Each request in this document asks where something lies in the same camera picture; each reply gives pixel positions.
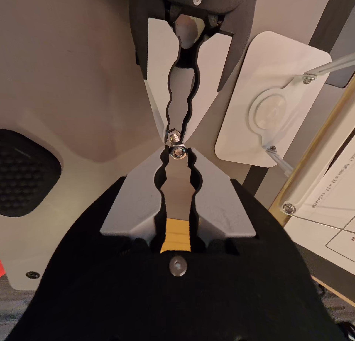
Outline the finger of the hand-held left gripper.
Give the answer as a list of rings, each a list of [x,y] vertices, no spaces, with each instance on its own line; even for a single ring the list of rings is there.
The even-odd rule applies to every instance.
[[[183,142],[191,137],[218,95],[218,86],[231,41],[231,36],[216,33],[198,48],[197,90],[192,95],[192,114],[184,129]]]
[[[170,73],[180,54],[180,41],[167,21],[148,19],[147,79],[144,80],[155,124],[166,143],[171,101]]]

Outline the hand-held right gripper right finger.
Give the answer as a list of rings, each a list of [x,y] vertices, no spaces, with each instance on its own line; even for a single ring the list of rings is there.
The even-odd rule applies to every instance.
[[[187,156],[195,189],[189,214],[191,248],[206,248],[213,240],[255,237],[230,177],[195,148],[189,148]]]

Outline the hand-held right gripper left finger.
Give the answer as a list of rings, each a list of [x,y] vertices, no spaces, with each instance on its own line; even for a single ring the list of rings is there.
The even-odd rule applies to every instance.
[[[150,245],[157,235],[155,218],[163,204],[156,175],[159,169],[165,173],[168,157],[168,147],[160,147],[127,174],[100,228],[103,236],[141,238]]]

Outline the steel hex bolt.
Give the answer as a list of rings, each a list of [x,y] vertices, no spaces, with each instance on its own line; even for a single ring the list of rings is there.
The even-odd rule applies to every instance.
[[[176,160],[183,159],[184,157],[186,157],[187,148],[182,142],[180,135],[177,133],[171,133],[169,135],[169,140],[171,143],[169,148],[170,156]]]

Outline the yellow plastic bin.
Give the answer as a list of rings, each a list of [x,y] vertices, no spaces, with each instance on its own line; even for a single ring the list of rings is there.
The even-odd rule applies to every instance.
[[[166,236],[160,252],[165,251],[191,251],[189,221],[166,219]]]

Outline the wooden stand board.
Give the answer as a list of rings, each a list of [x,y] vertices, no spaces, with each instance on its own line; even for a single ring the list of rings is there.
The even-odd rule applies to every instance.
[[[311,277],[354,306],[354,76],[269,211]]]

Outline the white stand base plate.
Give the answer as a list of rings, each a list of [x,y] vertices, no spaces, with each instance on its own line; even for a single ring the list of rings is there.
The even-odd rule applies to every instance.
[[[304,84],[304,73],[331,62],[325,51],[266,31],[250,43],[216,144],[225,161],[273,167],[266,149],[284,157],[328,73]]]

